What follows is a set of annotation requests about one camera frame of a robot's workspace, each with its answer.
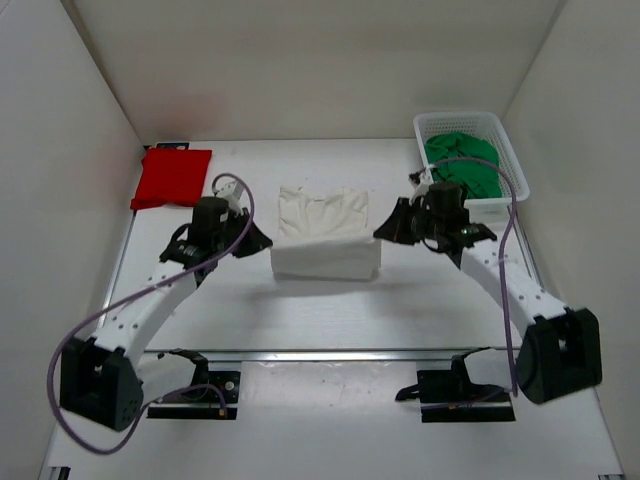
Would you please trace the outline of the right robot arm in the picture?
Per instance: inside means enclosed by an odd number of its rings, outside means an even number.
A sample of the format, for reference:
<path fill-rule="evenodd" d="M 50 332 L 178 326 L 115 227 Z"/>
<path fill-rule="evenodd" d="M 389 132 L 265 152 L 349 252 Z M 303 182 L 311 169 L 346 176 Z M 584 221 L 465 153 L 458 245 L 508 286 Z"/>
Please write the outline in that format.
<path fill-rule="evenodd" d="M 504 253 L 505 237 L 470 219 L 454 183 L 420 185 L 397 199 L 375 230 L 378 240 L 447 256 L 501 307 L 507 332 L 522 344 L 507 353 L 506 384 L 540 405 L 599 385 L 603 379 L 599 322 L 548 293 Z"/>

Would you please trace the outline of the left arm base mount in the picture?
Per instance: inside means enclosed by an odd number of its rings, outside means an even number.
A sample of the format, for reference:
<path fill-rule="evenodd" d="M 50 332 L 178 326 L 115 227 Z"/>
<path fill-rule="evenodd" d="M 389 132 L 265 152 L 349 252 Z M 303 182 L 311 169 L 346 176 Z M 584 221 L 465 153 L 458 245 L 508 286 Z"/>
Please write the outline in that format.
<path fill-rule="evenodd" d="M 172 349 L 158 359 L 186 360 L 194 367 L 186 391 L 172 389 L 147 408 L 147 417 L 158 420 L 220 420 L 237 418 L 241 373 L 239 370 L 213 370 L 201 353 Z"/>

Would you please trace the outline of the aluminium rail front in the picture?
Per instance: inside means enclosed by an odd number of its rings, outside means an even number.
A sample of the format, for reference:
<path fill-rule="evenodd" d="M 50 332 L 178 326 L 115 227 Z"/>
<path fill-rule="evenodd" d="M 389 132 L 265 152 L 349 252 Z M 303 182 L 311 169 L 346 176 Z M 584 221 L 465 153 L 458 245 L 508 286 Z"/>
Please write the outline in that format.
<path fill-rule="evenodd" d="M 341 363 L 341 362 L 446 362 L 464 349 L 276 349 L 205 350 L 199 353 L 214 363 Z"/>

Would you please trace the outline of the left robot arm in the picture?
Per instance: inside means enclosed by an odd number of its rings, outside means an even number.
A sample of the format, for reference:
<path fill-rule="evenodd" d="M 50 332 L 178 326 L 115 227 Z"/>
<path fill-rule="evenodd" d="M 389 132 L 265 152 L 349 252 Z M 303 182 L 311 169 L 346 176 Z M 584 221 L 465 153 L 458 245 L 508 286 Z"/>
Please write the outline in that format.
<path fill-rule="evenodd" d="M 177 347 L 148 356 L 147 346 L 221 259 L 252 256 L 271 245 L 238 195 L 201 198 L 190 222 L 172 234 L 143 289 L 87 339 L 71 336 L 63 343 L 57 405 L 120 432 L 167 394 L 205 396 L 210 377 L 202 354 Z"/>

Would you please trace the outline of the dark card behind red shirt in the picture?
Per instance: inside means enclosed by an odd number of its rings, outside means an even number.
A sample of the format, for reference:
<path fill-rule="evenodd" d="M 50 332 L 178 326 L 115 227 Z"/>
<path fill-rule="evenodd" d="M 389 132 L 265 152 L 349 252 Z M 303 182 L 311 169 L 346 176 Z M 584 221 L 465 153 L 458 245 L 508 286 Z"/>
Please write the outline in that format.
<path fill-rule="evenodd" d="M 189 147 L 190 142 L 159 142 L 154 145 L 154 148 L 175 150 L 188 150 Z"/>

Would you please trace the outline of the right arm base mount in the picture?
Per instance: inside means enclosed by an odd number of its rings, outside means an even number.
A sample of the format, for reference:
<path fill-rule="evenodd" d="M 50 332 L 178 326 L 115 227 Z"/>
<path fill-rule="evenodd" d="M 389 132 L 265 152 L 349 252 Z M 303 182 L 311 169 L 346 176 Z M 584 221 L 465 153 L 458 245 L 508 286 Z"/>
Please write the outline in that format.
<path fill-rule="evenodd" d="M 503 387 L 477 384 L 470 379 L 467 358 L 489 350 L 484 347 L 456 354 L 448 370 L 418 370 L 417 382 L 401 388 L 395 401 L 418 400 L 422 423 L 514 422 L 511 398 Z"/>

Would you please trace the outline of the red t shirt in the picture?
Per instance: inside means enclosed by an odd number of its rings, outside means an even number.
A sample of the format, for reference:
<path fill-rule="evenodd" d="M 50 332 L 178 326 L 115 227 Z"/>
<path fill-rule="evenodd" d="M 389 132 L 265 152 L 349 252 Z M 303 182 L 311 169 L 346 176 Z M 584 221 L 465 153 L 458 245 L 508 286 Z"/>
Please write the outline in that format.
<path fill-rule="evenodd" d="M 141 161 L 142 175 L 130 209 L 194 207 L 201 198 L 212 156 L 211 150 L 150 148 Z"/>

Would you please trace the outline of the white t shirt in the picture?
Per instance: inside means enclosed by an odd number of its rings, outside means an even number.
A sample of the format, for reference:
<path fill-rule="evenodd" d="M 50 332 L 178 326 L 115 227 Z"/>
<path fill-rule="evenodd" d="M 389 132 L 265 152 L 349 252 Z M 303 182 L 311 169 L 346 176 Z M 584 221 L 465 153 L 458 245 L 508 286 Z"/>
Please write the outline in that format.
<path fill-rule="evenodd" d="M 281 187 L 271 247 L 276 277 L 369 281 L 381 267 L 381 243 L 368 225 L 369 195 L 342 187 L 316 193 Z"/>

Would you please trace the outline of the green garment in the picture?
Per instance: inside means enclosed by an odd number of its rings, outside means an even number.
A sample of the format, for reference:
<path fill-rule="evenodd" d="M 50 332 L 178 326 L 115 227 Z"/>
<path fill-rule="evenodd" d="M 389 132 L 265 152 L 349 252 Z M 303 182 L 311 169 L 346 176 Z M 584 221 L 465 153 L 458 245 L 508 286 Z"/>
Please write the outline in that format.
<path fill-rule="evenodd" d="M 463 132 L 435 135 L 424 143 L 430 164 L 439 163 L 431 173 L 435 182 L 453 182 L 460 185 L 469 199 L 500 198 L 499 174 L 484 164 L 461 161 L 462 157 L 477 158 L 499 166 L 497 150 L 486 140 Z"/>

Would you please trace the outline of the white plastic mesh basket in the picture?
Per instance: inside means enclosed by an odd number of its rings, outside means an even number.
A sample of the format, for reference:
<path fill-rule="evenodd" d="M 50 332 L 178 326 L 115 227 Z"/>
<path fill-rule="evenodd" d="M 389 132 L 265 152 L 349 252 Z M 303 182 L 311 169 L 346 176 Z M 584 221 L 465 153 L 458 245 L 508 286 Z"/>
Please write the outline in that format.
<path fill-rule="evenodd" d="M 476 209 L 497 210 L 511 203 L 511 196 L 518 201 L 529 196 L 529 187 L 519 161 L 499 118 L 485 111 L 436 112 L 417 115 L 413 120 L 420 155 L 427 169 L 431 171 L 439 163 L 428 162 L 424 143 L 432 136 L 444 133 L 463 132 L 478 139 L 488 141 L 499 154 L 499 166 L 477 158 L 462 157 L 461 161 L 474 161 L 494 169 L 500 177 L 502 196 L 489 199 L 469 199 L 466 203 Z"/>

